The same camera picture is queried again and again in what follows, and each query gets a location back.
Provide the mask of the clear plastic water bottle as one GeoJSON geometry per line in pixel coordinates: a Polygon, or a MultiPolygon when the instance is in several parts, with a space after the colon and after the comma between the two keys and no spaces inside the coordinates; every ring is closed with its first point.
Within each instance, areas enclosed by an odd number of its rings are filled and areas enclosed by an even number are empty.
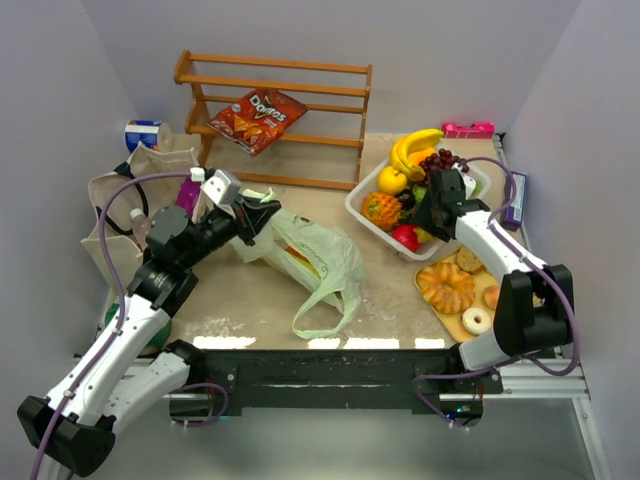
{"type": "Polygon", "coordinates": [[[139,208],[134,208],[130,211],[130,218],[132,220],[133,237],[140,250],[144,251],[147,248],[146,237],[151,229],[151,220],[139,208]]]}

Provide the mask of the light green plastic bag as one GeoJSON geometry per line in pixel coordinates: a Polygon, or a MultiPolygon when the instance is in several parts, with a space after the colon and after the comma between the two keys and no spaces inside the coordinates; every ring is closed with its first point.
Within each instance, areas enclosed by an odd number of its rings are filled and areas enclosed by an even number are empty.
{"type": "Polygon", "coordinates": [[[360,286],[365,277],[364,262],[356,243],[341,229],[327,228],[281,209],[257,236],[254,246],[246,246],[239,239],[232,240],[231,245],[243,263],[262,260],[310,292],[291,323],[293,333],[299,338],[334,337],[356,317],[362,305],[360,286]],[[310,263],[287,253],[287,246],[307,257],[310,263]],[[298,320],[320,302],[341,314],[337,325],[300,329],[298,320]]]}

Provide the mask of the purple snack bag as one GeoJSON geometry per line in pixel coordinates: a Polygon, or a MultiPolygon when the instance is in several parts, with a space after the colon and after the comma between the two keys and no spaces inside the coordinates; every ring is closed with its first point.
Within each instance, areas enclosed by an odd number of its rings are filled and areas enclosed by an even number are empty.
{"type": "Polygon", "coordinates": [[[191,178],[186,178],[176,196],[175,205],[192,215],[200,196],[200,184],[191,178]]]}

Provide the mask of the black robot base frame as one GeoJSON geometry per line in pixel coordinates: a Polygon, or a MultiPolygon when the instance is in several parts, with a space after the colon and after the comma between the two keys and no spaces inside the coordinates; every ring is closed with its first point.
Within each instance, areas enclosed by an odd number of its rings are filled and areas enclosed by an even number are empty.
{"type": "Polygon", "coordinates": [[[470,427],[485,395],[500,394],[496,370],[466,374],[447,349],[200,350],[176,340],[165,347],[189,366],[184,391],[192,406],[172,402],[177,420],[240,416],[247,409],[440,411],[470,427]]]}

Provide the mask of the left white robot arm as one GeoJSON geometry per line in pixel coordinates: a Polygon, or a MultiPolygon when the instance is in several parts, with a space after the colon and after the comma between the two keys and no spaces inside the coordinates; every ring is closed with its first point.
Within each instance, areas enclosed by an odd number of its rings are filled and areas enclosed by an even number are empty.
{"type": "Polygon", "coordinates": [[[192,268],[234,238],[251,246],[280,210],[277,200],[237,195],[198,223],[179,206],[152,219],[144,262],[120,301],[117,319],[74,369],[43,397],[27,397],[17,415],[37,454],[32,478],[49,458],[70,473],[94,473],[116,439],[162,396],[181,390],[204,353],[184,341],[167,346],[140,374],[123,378],[137,355],[178,312],[198,282],[192,268]]]}

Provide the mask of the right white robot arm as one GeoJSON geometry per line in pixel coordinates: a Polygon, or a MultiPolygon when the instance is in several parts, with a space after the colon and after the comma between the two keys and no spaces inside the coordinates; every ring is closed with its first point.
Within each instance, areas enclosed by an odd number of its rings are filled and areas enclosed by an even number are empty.
{"type": "Polygon", "coordinates": [[[432,172],[429,192],[414,215],[416,223],[443,241],[456,240],[478,257],[500,283],[493,325],[455,347],[463,368],[484,371],[538,351],[573,347],[569,366],[545,372],[563,376],[579,361],[573,279],[563,265],[549,265],[513,240],[479,199],[468,199],[462,174],[432,172]]]}

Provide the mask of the beige canvas tote bag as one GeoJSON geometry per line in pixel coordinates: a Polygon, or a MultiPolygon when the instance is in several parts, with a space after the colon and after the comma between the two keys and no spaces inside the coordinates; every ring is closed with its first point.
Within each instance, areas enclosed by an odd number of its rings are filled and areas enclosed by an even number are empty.
{"type": "MultiPolygon", "coordinates": [[[[99,215],[112,194],[133,178],[167,172],[184,172],[198,165],[198,149],[190,147],[167,153],[139,145],[127,160],[112,171],[89,181],[89,199],[99,215]]],[[[104,225],[105,239],[110,258],[123,285],[127,285],[142,264],[143,253],[132,234],[130,211],[141,209],[152,218],[162,208],[175,205],[176,196],[186,178],[147,180],[127,188],[111,204],[104,225]]],[[[200,192],[191,216],[198,222],[209,213],[213,204],[200,192]]]]}

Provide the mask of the small orange pumpkin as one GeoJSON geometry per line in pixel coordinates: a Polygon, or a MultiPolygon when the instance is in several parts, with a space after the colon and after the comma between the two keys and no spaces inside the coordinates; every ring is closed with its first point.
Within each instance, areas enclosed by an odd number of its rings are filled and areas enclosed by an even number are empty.
{"type": "Polygon", "coordinates": [[[297,258],[300,261],[303,261],[303,262],[306,262],[306,263],[310,263],[309,260],[307,259],[307,257],[305,257],[304,255],[299,253],[297,250],[295,250],[291,246],[287,246],[285,251],[287,253],[289,253],[290,255],[294,256],[295,258],[297,258]]]}

